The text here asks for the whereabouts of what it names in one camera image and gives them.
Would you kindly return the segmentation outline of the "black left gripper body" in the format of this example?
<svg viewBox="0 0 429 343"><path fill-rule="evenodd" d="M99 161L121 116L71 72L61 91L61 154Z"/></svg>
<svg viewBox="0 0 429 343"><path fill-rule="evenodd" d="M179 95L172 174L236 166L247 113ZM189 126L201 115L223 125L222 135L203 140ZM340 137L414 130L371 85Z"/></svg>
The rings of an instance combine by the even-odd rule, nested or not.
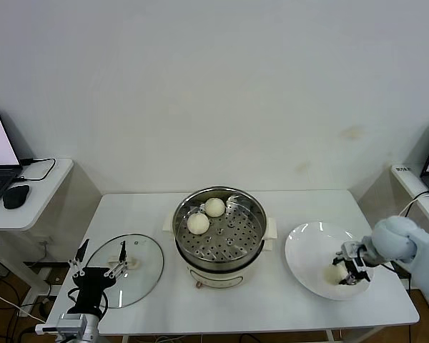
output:
<svg viewBox="0 0 429 343"><path fill-rule="evenodd" d="M74 314L104 314L100 309L105 290L116 284L106 267L85 267L83 275L73 276L78 295L73 306Z"/></svg>

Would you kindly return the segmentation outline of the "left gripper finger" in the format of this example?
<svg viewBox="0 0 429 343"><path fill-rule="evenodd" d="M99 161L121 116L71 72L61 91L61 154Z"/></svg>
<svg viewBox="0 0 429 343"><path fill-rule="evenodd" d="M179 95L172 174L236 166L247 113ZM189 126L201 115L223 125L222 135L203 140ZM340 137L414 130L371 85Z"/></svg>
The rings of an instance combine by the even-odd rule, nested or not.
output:
<svg viewBox="0 0 429 343"><path fill-rule="evenodd" d="M105 272L104 276L108 278L116 278L120 274L123 274L126 269L127 269L126 242L122 241L118 262L116 262L112 268L110 268L107 272Z"/></svg>
<svg viewBox="0 0 429 343"><path fill-rule="evenodd" d="M77 249L77 252L73 259L69 260L69 266L74 270L73 277L82 277L85 275L83 271L82 262L89 244L89 239L86 239L84 243Z"/></svg>

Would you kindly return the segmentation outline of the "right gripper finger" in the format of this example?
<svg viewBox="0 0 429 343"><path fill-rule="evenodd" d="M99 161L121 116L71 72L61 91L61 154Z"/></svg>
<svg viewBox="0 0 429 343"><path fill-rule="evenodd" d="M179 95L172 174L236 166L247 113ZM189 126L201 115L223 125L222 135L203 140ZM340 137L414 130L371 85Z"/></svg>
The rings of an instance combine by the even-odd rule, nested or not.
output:
<svg viewBox="0 0 429 343"><path fill-rule="evenodd" d="M356 267L360 266L360 248L359 242L345 242L341 246L341 250L335 253L335 257L332 260L332 265L338 265L340 263L352 262Z"/></svg>
<svg viewBox="0 0 429 343"><path fill-rule="evenodd" d="M359 278L356 274L348 273L346 277L341 279L338 284L339 285L348 285L348 286L354 286L358 284L361 281L361 278Z"/></svg>

